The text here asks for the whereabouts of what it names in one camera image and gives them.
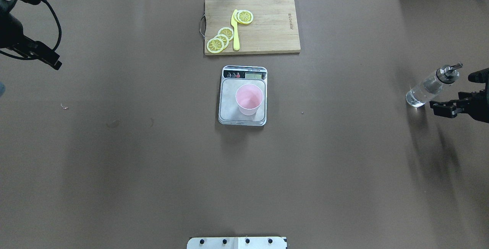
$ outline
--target wooden cutting board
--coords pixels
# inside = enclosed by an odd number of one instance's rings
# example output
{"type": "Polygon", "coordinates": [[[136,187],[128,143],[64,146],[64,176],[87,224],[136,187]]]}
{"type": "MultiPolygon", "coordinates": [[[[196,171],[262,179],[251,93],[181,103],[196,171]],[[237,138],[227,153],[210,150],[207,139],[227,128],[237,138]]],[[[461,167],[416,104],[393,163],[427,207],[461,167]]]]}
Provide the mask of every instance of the wooden cutting board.
{"type": "Polygon", "coordinates": [[[206,55],[293,53],[301,51],[294,0],[206,0],[206,55]],[[220,53],[210,53],[207,42],[220,28],[231,26],[235,9],[253,13],[249,25],[238,24],[241,48],[233,49],[233,42],[220,53]]]}

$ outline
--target lemon slice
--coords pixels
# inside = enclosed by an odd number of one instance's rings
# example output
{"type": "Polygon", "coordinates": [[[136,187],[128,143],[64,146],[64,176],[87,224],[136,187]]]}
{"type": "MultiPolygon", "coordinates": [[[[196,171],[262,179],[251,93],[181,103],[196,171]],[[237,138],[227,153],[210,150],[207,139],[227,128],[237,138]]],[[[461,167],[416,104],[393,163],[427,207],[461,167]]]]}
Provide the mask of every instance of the lemon slice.
{"type": "Polygon", "coordinates": [[[210,53],[219,53],[224,49],[224,45],[220,38],[212,38],[207,42],[207,50],[210,53]]]}
{"type": "Polygon", "coordinates": [[[236,13],[236,21],[240,24],[250,24],[253,21],[253,13],[249,10],[239,10],[236,13]]]}
{"type": "Polygon", "coordinates": [[[227,38],[227,36],[224,34],[218,34],[214,38],[219,38],[224,42],[224,48],[222,50],[225,50],[229,45],[229,38],[227,38]]]}
{"type": "Polygon", "coordinates": [[[232,29],[232,28],[230,28],[230,27],[227,27],[227,26],[225,26],[225,27],[221,28],[221,29],[220,29],[220,30],[217,32],[217,34],[218,34],[218,35],[219,35],[219,34],[224,34],[224,35],[226,35],[226,36],[227,36],[227,38],[228,38],[229,40],[231,40],[231,39],[234,37],[234,31],[233,31],[233,29],[232,29]]]}
{"type": "Polygon", "coordinates": [[[240,22],[240,21],[238,20],[238,13],[239,13],[240,11],[241,11],[241,10],[238,10],[238,11],[236,11],[236,14],[234,14],[234,20],[236,20],[238,23],[240,22]]]}

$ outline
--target cutting board handle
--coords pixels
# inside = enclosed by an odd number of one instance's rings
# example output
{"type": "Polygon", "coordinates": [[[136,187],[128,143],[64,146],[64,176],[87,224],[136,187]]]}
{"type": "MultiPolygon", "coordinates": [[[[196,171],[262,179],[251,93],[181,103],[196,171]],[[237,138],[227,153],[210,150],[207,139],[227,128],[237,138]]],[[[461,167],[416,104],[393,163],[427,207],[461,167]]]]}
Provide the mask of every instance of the cutting board handle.
{"type": "Polygon", "coordinates": [[[199,21],[199,32],[201,33],[202,38],[204,38],[204,40],[206,39],[206,36],[204,35],[204,33],[206,32],[206,28],[207,28],[207,21],[206,21],[206,13],[204,12],[201,20],[199,21]],[[204,31],[202,31],[202,20],[204,20],[204,31]]]}

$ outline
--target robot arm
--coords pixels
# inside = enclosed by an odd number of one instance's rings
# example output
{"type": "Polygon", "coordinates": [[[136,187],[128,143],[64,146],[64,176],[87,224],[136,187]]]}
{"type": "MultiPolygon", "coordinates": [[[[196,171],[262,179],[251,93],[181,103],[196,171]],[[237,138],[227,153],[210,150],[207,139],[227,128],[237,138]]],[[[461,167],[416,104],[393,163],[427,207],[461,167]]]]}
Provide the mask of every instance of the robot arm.
{"type": "Polygon", "coordinates": [[[35,60],[39,59],[44,63],[47,63],[55,70],[59,70],[61,62],[58,60],[59,55],[55,52],[61,41],[61,26],[58,18],[54,13],[51,5],[47,0],[21,0],[25,3],[32,5],[45,3],[56,20],[58,26],[58,41],[53,49],[49,48],[43,42],[34,41],[23,34],[23,26],[19,20],[10,14],[10,11],[14,8],[17,0],[0,0],[0,31],[2,36],[0,37],[0,49],[6,48],[20,54],[20,56],[14,56],[0,50],[1,54],[8,57],[19,60],[35,60]]]}
{"type": "Polygon", "coordinates": [[[489,123],[489,68],[470,73],[470,82],[486,84],[485,89],[479,92],[458,93],[458,100],[447,102],[430,101],[429,106],[438,116],[455,118],[458,113],[467,113],[474,120],[489,123]]]}

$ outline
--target black cable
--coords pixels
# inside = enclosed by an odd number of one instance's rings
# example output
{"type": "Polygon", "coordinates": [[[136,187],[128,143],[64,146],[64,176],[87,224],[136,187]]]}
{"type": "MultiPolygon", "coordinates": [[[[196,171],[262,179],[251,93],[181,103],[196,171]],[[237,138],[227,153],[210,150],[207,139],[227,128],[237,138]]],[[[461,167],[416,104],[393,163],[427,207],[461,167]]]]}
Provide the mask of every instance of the black cable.
{"type": "Polygon", "coordinates": [[[60,21],[58,20],[58,16],[56,16],[56,13],[54,12],[54,9],[53,9],[53,7],[51,7],[51,5],[49,4],[49,2],[47,0],[40,0],[40,1],[43,2],[43,3],[45,3],[47,5],[47,7],[49,8],[49,10],[53,14],[54,21],[56,21],[56,26],[58,26],[58,40],[56,41],[56,45],[53,48],[53,51],[55,51],[59,47],[59,45],[61,43],[61,25],[60,25],[60,21]]]}
{"type": "MultiPolygon", "coordinates": [[[[59,45],[61,43],[61,25],[60,25],[60,21],[58,20],[58,16],[56,16],[56,13],[54,12],[54,9],[53,9],[53,7],[51,7],[51,5],[49,4],[49,2],[47,0],[40,0],[40,1],[47,5],[47,7],[49,8],[49,10],[51,11],[51,14],[54,17],[54,21],[56,21],[56,26],[58,26],[58,40],[56,41],[56,45],[53,48],[53,51],[55,51],[59,47],[59,45]]],[[[5,55],[5,56],[7,56],[7,57],[18,59],[18,60],[35,60],[35,59],[38,59],[39,58],[39,56],[35,56],[35,57],[15,56],[15,55],[6,53],[5,51],[2,51],[2,50],[0,50],[0,53],[3,54],[3,55],[5,55]]]]}

